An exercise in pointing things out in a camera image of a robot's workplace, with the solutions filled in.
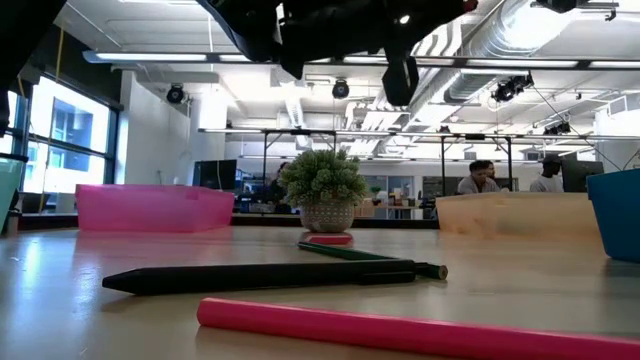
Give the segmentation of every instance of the potted plant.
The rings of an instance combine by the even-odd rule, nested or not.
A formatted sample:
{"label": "potted plant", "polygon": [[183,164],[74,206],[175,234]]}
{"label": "potted plant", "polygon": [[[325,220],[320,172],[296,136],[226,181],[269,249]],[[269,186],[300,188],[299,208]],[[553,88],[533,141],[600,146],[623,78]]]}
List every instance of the potted plant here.
{"label": "potted plant", "polygon": [[339,233],[353,223],[354,206],[364,199],[367,184],[358,174],[359,160],[345,151],[304,152],[280,175],[287,201],[300,208],[302,226],[312,232]]}
{"label": "potted plant", "polygon": [[380,186],[372,186],[369,191],[373,194],[373,205],[378,206],[382,202],[382,200],[378,199],[378,193],[382,190]]}

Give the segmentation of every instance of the pink rod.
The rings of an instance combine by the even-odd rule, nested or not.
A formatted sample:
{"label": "pink rod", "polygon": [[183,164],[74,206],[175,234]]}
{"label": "pink rod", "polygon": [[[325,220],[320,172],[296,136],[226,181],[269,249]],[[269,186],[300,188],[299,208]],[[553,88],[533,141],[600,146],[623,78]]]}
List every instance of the pink rod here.
{"label": "pink rod", "polygon": [[202,326],[463,359],[638,360],[640,342],[207,298]]}

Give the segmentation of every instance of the computer monitor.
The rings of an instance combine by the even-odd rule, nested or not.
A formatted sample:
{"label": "computer monitor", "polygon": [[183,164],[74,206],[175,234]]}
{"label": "computer monitor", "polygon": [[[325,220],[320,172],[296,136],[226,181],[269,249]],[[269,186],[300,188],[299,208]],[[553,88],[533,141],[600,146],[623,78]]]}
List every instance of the computer monitor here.
{"label": "computer monitor", "polygon": [[216,190],[235,190],[236,160],[196,161],[193,185]]}
{"label": "computer monitor", "polygon": [[604,173],[600,161],[562,160],[562,182],[564,192],[587,192],[587,177]]}

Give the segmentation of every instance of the pink bin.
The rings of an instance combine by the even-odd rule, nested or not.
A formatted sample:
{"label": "pink bin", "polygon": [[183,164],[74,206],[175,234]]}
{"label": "pink bin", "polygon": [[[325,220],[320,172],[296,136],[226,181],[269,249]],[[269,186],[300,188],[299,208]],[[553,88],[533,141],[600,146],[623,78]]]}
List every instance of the pink bin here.
{"label": "pink bin", "polygon": [[190,233],[231,223],[234,196],[202,187],[78,185],[81,230]]}

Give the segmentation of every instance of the blue container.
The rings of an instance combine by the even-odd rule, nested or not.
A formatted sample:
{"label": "blue container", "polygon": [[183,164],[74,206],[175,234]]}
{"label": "blue container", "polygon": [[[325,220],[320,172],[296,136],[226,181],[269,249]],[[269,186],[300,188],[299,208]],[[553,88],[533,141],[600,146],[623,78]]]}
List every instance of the blue container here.
{"label": "blue container", "polygon": [[616,260],[640,263],[640,169],[587,178],[589,199],[604,251]]}
{"label": "blue container", "polygon": [[9,212],[13,193],[20,186],[22,169],[27,162],[24,156],[0,153],[0,229]]}

